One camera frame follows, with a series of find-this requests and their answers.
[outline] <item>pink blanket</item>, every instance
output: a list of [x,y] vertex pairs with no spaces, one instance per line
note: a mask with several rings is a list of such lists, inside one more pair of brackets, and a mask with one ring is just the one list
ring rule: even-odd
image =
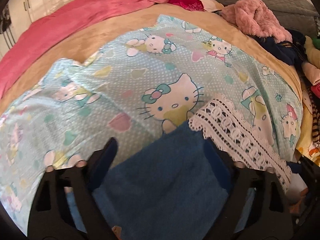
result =
[[88,26],[168,0],[74,0],[34,22],[0,62],[0,99],[42,54]]
[[279,24],[262,0],[239,0],[224,7],[221,15],[227,22],[237,25],[244,34],[274,37],[276,43],[292,42],[291,34]]

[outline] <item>pink heart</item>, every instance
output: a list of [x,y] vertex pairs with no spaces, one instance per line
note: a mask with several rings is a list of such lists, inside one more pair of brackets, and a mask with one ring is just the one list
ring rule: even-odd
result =
[[126,113],[117,114],[108,125],[118,132],[125,132],[131,127],[131,118]]
[[132,97],[133,96],[133,91],[132,90],[127,90],[127,91],[124,91],[122,94],[121,94],[121,97],[126,99],[126,98],[129,98],[129,97]]
[[204,58],[204,55],[201,52],[199,52],[199,51],[192,52],[192,55],[191,55],[192,62],[198,62],[202,58]]

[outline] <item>red object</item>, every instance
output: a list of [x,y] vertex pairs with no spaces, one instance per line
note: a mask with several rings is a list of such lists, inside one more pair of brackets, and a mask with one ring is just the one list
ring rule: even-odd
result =
[[168,3],[178,5],[188,11],[205,11],[200,0],[169,0]]
[[74,0],[34,22],[0,62],[0,99],[46,51],[105,19],[166,3],[168,0]]
[[320,98],[320,83],[315,85],[315,86],[312,86],[311,87],[311,91],[318,97]]

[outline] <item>hello kitty fabric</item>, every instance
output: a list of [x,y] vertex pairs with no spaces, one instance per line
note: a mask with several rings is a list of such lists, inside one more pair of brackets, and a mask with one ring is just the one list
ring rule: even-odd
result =
[[292,159],[302,114],[295,93],[273,69],[190,22],[161,15],[83,64],[58,60],[0,117],[2,204],[26,233],[46,166],[71,167],[110,137],[119,142],[117,165],[217,93],[275,153]]

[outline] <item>pillow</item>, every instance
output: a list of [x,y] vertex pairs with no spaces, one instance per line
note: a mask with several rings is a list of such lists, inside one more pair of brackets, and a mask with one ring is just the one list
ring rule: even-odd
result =
[[312,65],[320,68],[320,50],[313,45],[312,39],[306,36],[306,43],[304,44],[308,60]]
[[221,3],[218,3],[216,0],[200,0],[204,6],[204,9],[208,12],[215,12],[222,10],[224,7]]

